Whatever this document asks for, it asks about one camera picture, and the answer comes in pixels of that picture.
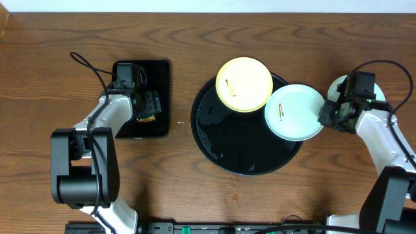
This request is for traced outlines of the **green yellow sponge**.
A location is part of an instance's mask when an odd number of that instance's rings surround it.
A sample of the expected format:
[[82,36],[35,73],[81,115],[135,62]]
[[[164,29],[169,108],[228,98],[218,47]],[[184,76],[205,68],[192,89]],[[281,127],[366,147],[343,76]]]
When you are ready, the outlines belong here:
[[137,118],[136,121],[138,123],[152,122],[152,121],[155,121],[155,115],[153,114],[153,115],[145,117],[145,118]]

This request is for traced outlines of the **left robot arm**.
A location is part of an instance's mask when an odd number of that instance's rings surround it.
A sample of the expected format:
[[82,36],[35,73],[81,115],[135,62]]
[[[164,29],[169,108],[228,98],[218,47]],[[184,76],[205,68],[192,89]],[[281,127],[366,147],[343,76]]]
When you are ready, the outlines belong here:
[[160,112],[156,91],[106,90],[94,110],[51,135],[51,188],[56,203],[89,214],[93,224],[66,224],[66,233],[147,233],[138,212],[120,196],[114,139],[134,111]]

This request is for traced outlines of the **light blue plate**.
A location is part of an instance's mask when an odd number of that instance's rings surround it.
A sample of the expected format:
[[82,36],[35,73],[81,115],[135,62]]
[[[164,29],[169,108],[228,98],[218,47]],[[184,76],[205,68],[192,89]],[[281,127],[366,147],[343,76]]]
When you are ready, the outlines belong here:
[[277,89],[265,106],[265,121],[278,137],[304,141],[321,132],[319,112],[324,104],[321,94],[310,86],[290,84]]

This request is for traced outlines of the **pale green plate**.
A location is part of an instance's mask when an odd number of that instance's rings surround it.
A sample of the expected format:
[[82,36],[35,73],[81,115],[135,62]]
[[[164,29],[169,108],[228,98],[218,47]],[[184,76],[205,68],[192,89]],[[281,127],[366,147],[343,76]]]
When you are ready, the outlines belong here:
[[[337,78],[336,80],[334,80],[334,82],[330,85],[329,89],[328,89],[328,93],[327,93],[327,99],[330,101],[337,101],[339,96],[340,96],[340,92],[337,91],[337,87],[339,84],[343,83],[343,81],[347,78],[347,75],[343,75],[339,78]],[[374,85],[374,93],[376,94],[376,100],[377,101],[386,101],[386,98],[384,96],[384,93],[382,91],[382,89],[375,84]]]

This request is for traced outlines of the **yellow plate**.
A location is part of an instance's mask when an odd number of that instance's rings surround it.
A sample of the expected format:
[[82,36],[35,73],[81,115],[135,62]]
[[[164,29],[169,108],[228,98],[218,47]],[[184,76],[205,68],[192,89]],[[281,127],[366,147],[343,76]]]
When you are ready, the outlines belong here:
[[221,102],[237,112],[253,112],[272,95],[272,74],[260,61],[238,57],[226,62],[216,76],[215,88]]

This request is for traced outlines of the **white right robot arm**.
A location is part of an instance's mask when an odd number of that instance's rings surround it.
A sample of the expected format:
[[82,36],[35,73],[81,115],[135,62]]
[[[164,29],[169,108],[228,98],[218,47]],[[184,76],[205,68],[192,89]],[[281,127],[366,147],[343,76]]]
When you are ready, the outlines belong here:
[[319,122],[337,131],[357,134],[365,143],[378,178],[358,214],[330,215],[327,225],[377,233],[414,233],[415,153],[401,133],[393,108],[376,95],[330,95]]

